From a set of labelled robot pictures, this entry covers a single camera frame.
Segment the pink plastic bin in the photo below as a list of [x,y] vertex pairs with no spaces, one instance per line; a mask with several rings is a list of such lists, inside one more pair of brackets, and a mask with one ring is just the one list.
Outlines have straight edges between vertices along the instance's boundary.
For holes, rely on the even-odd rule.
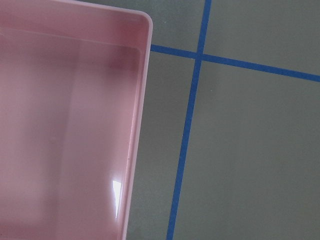
[[1,239],[126,238],[152,32],[143,11],[1,1]]

